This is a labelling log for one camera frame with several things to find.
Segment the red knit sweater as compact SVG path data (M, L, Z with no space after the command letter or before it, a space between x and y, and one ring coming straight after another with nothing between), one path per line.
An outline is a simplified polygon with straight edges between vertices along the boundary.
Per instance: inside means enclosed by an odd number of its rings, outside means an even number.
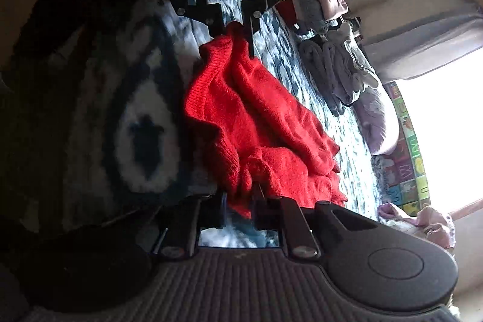
M264 197L289 197L302 208L321 200L342 206L339 147L317 117L258 59L238 22L200 46L202 67L184 112L200 141L206 170L229 207L251 217L256 186Z

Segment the stack of folded clothes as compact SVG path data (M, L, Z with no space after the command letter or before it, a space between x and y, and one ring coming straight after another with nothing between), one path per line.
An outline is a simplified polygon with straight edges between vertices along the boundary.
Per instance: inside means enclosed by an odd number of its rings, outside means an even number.
M356 42L352 25L343 23L324 35L298 44L300 59L331 113L338 117L368 88L380 84L374 68Z

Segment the blue white patterned bedspread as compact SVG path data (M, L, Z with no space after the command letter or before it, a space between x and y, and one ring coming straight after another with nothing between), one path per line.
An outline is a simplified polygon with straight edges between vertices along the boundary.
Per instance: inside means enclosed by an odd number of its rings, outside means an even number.
M138 0L113 43L87 62L66 146L62 225L106 224L139 203L176 203L215 191L197 163L183 120L183 93L210 40L205 25L177 15L169 0ZM352 110L335 117L274 11L261 19L255 54L339 145L347 208L376 217L380 189Z

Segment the colourful alphabet play mat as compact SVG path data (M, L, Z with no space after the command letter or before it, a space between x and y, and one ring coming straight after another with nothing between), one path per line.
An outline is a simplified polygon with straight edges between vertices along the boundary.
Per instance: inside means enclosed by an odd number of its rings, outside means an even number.
M395 82L385 85L398 119L399 134L393 151L373 159L379 175L382 202L393 203L409 216L430 205L429 186L416 132L402 93Z

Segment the lavender pillow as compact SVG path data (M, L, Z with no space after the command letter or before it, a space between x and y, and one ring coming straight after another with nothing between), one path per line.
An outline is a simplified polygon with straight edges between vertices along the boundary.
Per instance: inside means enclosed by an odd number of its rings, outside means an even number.
M367 88L353 108L371 155L391 154L399 139L399 119L384 87Z

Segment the white pink crumpled comforter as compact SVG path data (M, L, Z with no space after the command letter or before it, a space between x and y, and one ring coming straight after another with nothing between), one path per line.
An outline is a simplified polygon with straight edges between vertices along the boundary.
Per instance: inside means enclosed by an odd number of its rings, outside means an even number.
M426 206L415 217L410 217L393 203L384 203L377 208L377 213L387 226L397 231L425 239L446 250L456 246L451 215L441 213L432 206Z

